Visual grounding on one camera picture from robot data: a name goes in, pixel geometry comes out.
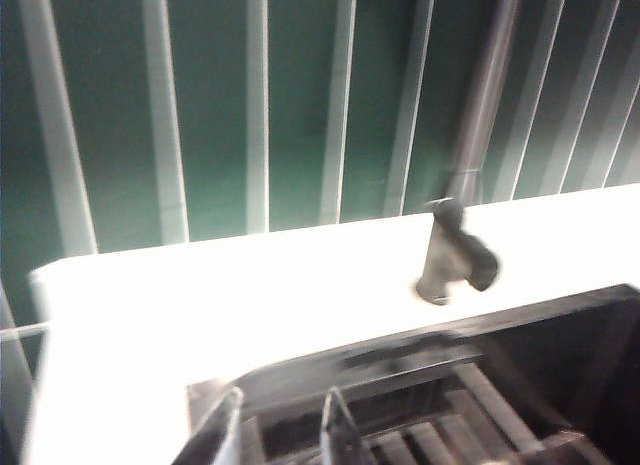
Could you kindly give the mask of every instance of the metal rod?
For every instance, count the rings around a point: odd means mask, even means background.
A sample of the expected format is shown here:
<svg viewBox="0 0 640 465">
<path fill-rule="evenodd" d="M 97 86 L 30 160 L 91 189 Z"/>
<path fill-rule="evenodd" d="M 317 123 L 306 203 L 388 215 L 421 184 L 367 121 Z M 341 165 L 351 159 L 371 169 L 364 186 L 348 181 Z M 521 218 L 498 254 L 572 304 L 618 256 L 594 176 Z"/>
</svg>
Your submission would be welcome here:
<svg viewBox="0 0 640 465">
<path fill-rule="evenodd" d="M 51 0 L 18 0 L 64 253 L 97 253 Z"/>
<path fill-rule="evenodd" d="M 269 2 L 248 0 L 247 232 L 269 231 Z"/>
<path fill-rule="evenodd" d="M 404 210 L 411 150 L 413 148 L 420 92 L 422 90 L 422 77 L 429 45 L 433 4 L 434 0 L 416 1 L 413 33 L 409 45 L 409 59 L 407 60 L 407 70 L 404 76 L 404 86 L 393 141 L 387 194 L 384 202 L 385 217 L 402 215 Z"/>
<path fill-rule="evenodd" d="M 162 243 L 189 241 L 167 0 L 142 0 Z"/>
<path fill-rule="evenodd" d="M 338 0 L 320 204 L 325 225 L 340 221 L 355 23 L 356 0 Z"/>
<path fill-rule="evenodd" d="M 520 0 L 497 0 L 482 53 L 476 63 L 456 141 L 457 163 L 447 196 L 464 205 L 479 201 L 478 173 L 489 146 L 502 95 Z"/>
<path fill-rule="evenodd" d="M 33 397 L 33 377 L 22 348 L 20 335 L 11 312 L 9 300 L 0 282 L 2 335 L 2 415 L 9 442 L 17 453 L 27 425 L 29 408 Z"/>
<path fill-rule="evenodd" d="M 502 159 L 491 202 L 513 200 L 529 145 L 531 129 L 540 103 L 542 87 L 549 69 L 551 53 L 558 33 L 565 0 L 547 0 L 542 24 L 533 46 L 533 55 L 523 85 L 522 95 L 509 133 L 507 150 Z"/>
<path fill-rule="evenodd" d="M 620 0 L 602 0 L 571 91 L 567 113 L 544 172 L 539 195 L 562 191 L 619 4 Z"/>
</svg>

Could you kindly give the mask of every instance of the white surface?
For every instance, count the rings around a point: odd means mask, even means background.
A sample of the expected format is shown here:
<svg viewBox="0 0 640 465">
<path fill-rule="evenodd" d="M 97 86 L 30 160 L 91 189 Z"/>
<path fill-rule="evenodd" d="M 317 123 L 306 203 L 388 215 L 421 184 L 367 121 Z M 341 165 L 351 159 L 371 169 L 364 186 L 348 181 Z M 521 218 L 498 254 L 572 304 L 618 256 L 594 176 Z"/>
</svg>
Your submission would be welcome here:
<svg viewBox="0 0 640 465">
<path fill-rule="evenodd" d="M 355 341 L 617 283 L 640 285 L 640 185 L 467 209 L 498 281 L 422 301 L 428 214 L 55 262 L 30 464 L 170 463 L 185 386 Z M 342 320 L 335 320 L 340 315 Z"/>
</svg>

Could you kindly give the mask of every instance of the metal pipe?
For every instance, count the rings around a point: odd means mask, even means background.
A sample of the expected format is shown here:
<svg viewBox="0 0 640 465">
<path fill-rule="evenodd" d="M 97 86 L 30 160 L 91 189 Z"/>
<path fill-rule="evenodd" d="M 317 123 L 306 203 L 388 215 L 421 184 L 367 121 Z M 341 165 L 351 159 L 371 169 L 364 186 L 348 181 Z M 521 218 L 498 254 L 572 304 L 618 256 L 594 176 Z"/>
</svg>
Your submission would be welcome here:
<svg viewBox="0 0 640 465">
<path fill-rule="evenodd" d="M 520 0 L 496 0 L 486 41 L 476 62 L 456 139 L 456 163 L 447 196 L 479 202 L 478 175 L 502 95 Z"/>
</svg>

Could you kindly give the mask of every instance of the black faucet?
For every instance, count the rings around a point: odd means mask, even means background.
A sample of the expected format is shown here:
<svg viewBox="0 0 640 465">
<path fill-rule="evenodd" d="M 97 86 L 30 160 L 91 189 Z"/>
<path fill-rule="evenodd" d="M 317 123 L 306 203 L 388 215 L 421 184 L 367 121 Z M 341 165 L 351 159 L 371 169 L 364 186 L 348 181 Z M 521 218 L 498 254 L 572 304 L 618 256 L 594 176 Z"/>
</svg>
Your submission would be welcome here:
<svg viewBox="0 0 640 465">
<path fill-rule="evenodd" d="M 463 208 L 454 198 L 430 202 L 433 228 L 422 277 L 416 285 L 425 300 L 447 303 L 447 284 L 467 280 L 476 290 L 486 290 L 498 274 L 496 256 L 475 236 L 462 231 Z"/>
</svg>

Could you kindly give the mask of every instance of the green panel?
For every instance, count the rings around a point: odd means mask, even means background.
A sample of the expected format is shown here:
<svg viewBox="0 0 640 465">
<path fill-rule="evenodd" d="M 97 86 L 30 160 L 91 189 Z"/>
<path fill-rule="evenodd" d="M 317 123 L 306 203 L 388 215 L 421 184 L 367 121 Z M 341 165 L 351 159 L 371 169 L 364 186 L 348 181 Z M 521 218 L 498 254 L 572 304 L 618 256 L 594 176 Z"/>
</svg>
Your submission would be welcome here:
<svg viewBox="0 0 640 465">
<path fill-rule="evenodd" d="M 529 63 L 542 23 L 547 0 L 522 0 L 509 69 L 505 79 L 500 106 L 491 134 L 491 141 L 482 168 L 483 198 L 487 202 L 493 196 L 500 166 L 509 147 L 509 134 L 520 103 L 523 86 L 527 79 Z"/>
<path fill-rule="evenodd" d="M 607 187 L 640 182 L 640 94 L 633 104 L 627 127 L 607 179 Z"/>
<path fill-rule="evenodd" d="M 435 0 L 404 213 L 440 198 L 494 0 Z"/>
<path fill-rule="evenodd" d="M 38 321 L 27 273 L 63 250 L 17 0 L 3 0 L 2 51 L 2 282 L 20 326 Z"/>
<path fill-rule="evenodd" d="M 416 0 L 357 0 L 340 221 L 382 216 Z"/>
<path fill-rule="evenodd" d="M 602 64 L 600 65 L 598 79 L 591 94 L 589 108 L 562 187 L 563 192 L 574 192 L 582 189 L 583 181 L 587 176 L 589 165 L 593 159 L 594 149 L 600 138 L 600 132 L 639 33 L 640 0 L 621 0 Z M 623 115 L 618 117 L 618 122 L 622 125 L 624 122 Z M 613 150 L 618 137 L 612 136 L 608 138 L 611 141 L 609 148 Z M 606 163 L 603 163 L 602 166 L 603 170 L 606 169 Z M 595 188 L 596 186 L 599 187 L 600 184 L 594 184 L 592 187 Z"/>
<path fill-rule="evenodd" d="M 566 0 L 515 198 L 537 196 L 602 0 Z"/>
<path fill-rule="evenodd" d="M 270 228 L 318 224 L 337 0 L 269 0 Z"/>
<path fill-rule="evenodd" d="M 246 232 L 247 0 L 168 0 L 191 240 Z"/>
<path fill-rule="evenodd" d="M 98 249 L 160 245 L 142 0 L 52 0 Z"/>
</svg>

